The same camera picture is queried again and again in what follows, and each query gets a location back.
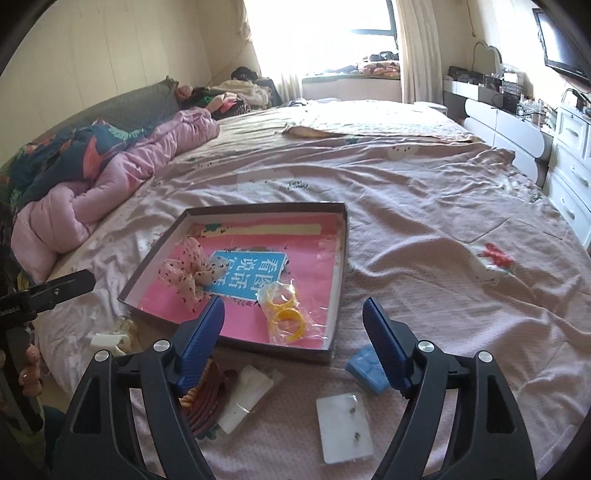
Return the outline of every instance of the drawer handle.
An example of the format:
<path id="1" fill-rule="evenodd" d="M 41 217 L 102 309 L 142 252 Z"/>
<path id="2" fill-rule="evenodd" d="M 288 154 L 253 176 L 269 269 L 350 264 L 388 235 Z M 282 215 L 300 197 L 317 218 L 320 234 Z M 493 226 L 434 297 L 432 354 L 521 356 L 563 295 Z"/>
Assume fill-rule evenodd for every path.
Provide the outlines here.
<path id="1" fill-rule="evenodd" d="M 560 201 L 562 202 L 562 205 L 564 205 L 564 209 L 566 210 L 566 213 L 568 213 L 569 217 L 571 217 L 574 220 L 574 212 L 566 206 L 566 202 L 564 201 L 564 199 L 560 199 Z"/>
<path id="2" fill-rule="evenodd" d="M 585 177 L 582 177 L 581 175 L 579 175 L 579 174 L 578 174 L 578 173 L 577 173 L 577 172 L 574 170 L 574 167 L 570 167 L 570 169 L 572 170 L 572 172 L 573 172 L 573 175 L 579 179 L 579 182 L 581 182 L 581 183 L 582 183 L 583 185 L 585 185 L 586 187 L 588 187 L 588 186 L 589 186 L 589 181 L 588 181 L 588 180 L 587 180 Z"/>

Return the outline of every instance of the pink book cover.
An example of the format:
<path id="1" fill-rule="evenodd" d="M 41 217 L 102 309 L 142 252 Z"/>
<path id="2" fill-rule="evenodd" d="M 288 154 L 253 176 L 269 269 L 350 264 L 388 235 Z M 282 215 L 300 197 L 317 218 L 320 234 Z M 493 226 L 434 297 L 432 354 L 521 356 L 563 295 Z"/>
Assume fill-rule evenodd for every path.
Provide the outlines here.
<path id="1" fill-rule="evenodd" d="M 266 215 L 256 222 L 194 223 L 187 232 L 195 237 L 207 257 L 215 251 L 283 252 L 287 262 L 280 280 L 293 281 L 301 306 L 309 312 L 313 323 L 327 325 L 333 290 L 335 265 L 338 262 L 339 219 L 335 213 L 309 213 L 305 216 Z M 179 247 L 172 247 L 168 258 L 178 258 Z M 221 335 L 248 342 L 269 343 L 267 319 L 254 301 L 222 297 L 226 318 Z M 137 308 L 182 323 L 197 318 L 207 299 L 195 304 L 183 303 L 177 289 L 159 278 L 153 279 Z M 303 338 L 290 344 L 321 349 L 322 338 Z"/>

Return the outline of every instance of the pink paper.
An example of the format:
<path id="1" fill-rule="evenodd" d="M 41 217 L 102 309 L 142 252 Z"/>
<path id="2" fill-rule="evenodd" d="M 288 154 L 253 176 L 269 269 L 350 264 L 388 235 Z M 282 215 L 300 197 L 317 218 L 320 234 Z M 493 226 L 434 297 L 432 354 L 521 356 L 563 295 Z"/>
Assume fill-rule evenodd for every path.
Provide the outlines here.
<path id="1" fill-rule="evenodd" d="M 262 224 L 321 225 L 320 235 L 221 235 L 199 237 L 206 255 L 216 250 L 245 249 L 285 252 L 288 264 L 282 281 L 293 280 L 301 305 L 310 312 L 314 323 L 326 325 L 327 311 L 335 268 L 337 216 L 334 214 L 310 215 L 309 217 L 265 218 L 263 221 L 232 223 L 232 226 L 255 226 Z M 175 249 L 170 258 L 175 258 Z M 267 319 L 261 308 L 252 302 L 222 297 L 226 307 L 226 319 L 222 335 L 257 343 L 269 343 Z M 155 279 L 147 288 L 138 308 L 174 323 L 193 320 L 199 316 L 207 300 L 195 305 L 183 303 L 174 287 Z M 322 348 L 323 339 L 302 339 L 292 343 L 304 348 Z"/>

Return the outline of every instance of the window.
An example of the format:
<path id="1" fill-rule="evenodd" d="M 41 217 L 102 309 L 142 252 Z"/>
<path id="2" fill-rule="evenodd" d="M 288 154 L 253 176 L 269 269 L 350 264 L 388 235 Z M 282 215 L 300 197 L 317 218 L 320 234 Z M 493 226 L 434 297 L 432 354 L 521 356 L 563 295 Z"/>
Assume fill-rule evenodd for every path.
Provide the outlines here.
<path id="1" fill-rule="evenodd" d="M 257 57 L 270 76 L 274 67 L 305 75 L 398 51 L 392 0 L 245 0 L 245 5 Z"/>

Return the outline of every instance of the stool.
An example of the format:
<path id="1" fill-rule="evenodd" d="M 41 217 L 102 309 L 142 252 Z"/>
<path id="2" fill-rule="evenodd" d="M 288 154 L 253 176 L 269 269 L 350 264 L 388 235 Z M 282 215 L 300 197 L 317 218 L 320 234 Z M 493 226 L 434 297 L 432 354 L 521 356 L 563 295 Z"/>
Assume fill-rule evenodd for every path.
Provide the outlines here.
<path id="1" fill-rule="evenodd" d="M 433 110 L 437 110 L 438 112 L 443 113 L 443 115 L 447 116 L 447 107 L 445 105 L 439 105 L 439 103 L 431 103 L 431 102 L 414 102 L 415 105 L 422 105 L 428 106 Z"/>

